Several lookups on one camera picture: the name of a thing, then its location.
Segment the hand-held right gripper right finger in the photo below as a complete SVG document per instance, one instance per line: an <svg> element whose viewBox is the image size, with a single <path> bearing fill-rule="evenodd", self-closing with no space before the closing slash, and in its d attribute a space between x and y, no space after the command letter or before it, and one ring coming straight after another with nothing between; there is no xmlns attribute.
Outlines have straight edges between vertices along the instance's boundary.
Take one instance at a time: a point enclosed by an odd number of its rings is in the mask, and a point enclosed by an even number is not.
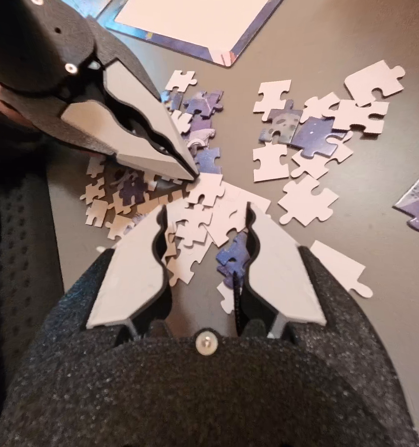
<svg viewBox="0 0 419 447"><path fill-rule="evenodd" d="M326 323L298 244L256 204L246 208L250 256L245 265L245 314L273 323Z"/></svg>

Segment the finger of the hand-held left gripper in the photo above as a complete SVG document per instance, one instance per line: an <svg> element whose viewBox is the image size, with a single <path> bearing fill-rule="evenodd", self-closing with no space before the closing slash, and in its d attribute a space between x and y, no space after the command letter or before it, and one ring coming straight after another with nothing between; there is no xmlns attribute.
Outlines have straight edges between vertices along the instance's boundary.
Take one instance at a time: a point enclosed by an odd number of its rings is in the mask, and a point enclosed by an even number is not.
<svg viewBox="0 0 419 447"><path fill-rule="evenodd" d="M104 70L104 86L118 103L138 112L146 137L137 137L117 161L167 177L198 177L198 169L167 108L120 61Z"/></svg>
<svg viewBox="0 0 419 447"><path fill-rule="evenodd" d="M61 120L109 146L121 165L179 180L195 179L190 168L156 150L147 139L123 128L101 103L72 103L62 113Z"/></svg>

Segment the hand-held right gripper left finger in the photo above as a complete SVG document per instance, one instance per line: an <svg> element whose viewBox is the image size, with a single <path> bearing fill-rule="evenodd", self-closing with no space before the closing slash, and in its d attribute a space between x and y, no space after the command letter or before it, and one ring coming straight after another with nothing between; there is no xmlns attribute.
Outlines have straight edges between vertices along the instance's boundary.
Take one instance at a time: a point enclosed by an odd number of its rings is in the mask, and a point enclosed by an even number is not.
<svg viewBox="0 0 419 447"><path fill-rule="evenodd" d="M167 207L159 205L114 246L86 328L126 325L162 297L170 297L162 258L167 250Z"/></svg>

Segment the pile of puzzle pieces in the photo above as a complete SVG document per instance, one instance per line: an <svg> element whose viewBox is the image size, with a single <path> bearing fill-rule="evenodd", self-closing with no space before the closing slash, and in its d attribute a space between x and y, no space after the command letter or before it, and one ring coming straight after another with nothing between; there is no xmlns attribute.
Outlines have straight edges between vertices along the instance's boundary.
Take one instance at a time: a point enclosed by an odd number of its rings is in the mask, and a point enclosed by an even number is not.
<svg viewBox="0 0 419 447"><path fill-rule="evenodd" d="M383 123L372 121L371 112L384 118L389 105L378 102L373 91L380 90L385 97L401 92L403 86L399 80L405 73L401 66L390 68L381 60L346 77L344 85L352 99L340 99L331 92L323 98L308 99L302 111L291 111L290 105L282 109L277 106L273 109L271 105L266 108L268 121L273 126L263 129L259 138L262 146L252 152L253 161L260 162L259 169L253 172L253 180L291 179L278 201L285 210L279 224L297 220L307 226L314 220L323 222L331 217L330 206L338 195L327 188L314 194L319 178L329 171L326 165L330 161L342 163L353 154L345 145L353 136L353 125L381 134ZM194 74L189 71L184 75L176 70L168 82L166 95L171 102L168 94L178 89L174 96L179 98L177 108L170 105L169 111L201 173L197 185L187 186L185 197L183 190L173 191L172 201L167 194L153 197L152 193L160 190L156 174L123 168L122 176L109 183L104 176L105 157L92 156L86 174L94 182L85 187L80 200L88 206L86 225L102 227L105 224L109 229L107 237L113 241L123 238L151 210L160 204L166 205L167 250L163 262L172 275L171 287L178 281L189 284L194 276L193 264L201 263L211 245L224 246L228 233L236 230L233 243L217 255L218 271L224 275L224 281L218 286L224 296L221 305L230 313L234 306L234 274L242 281L249 258L245 248L247 203L266 213L270 200L223 181L221 166L214 164L220 150L208 147L208 139L215 133L211 119L204 118L202 111L198 115L191 111L191 105L203 99L205 92L186 102L186 113L179 111L183 92L196 84Z"/></svg>

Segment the white puzzle tray blue rim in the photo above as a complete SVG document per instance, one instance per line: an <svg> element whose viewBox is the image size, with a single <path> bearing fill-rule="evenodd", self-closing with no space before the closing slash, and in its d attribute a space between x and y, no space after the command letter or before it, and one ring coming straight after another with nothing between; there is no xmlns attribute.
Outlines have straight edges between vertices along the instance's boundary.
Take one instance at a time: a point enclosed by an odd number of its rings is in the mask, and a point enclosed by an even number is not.
<svg viewBox="0 0 419 447"><path fill-rule="evenodd" d="M281 0L110 1L98 15L98 22L119 34L229 68L281 3Z"/></svg>

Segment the black perforated pad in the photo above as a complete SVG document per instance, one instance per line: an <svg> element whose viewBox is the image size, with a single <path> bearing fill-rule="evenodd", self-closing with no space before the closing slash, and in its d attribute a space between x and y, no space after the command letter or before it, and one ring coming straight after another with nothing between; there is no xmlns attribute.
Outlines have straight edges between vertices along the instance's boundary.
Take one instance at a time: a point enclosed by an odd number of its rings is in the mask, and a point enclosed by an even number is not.
<svg viewBox="0 0 419 447"><path fill-rule="evenodd" d="M0 180L0 316L16 361L64 292L45 169Z"/></svg>

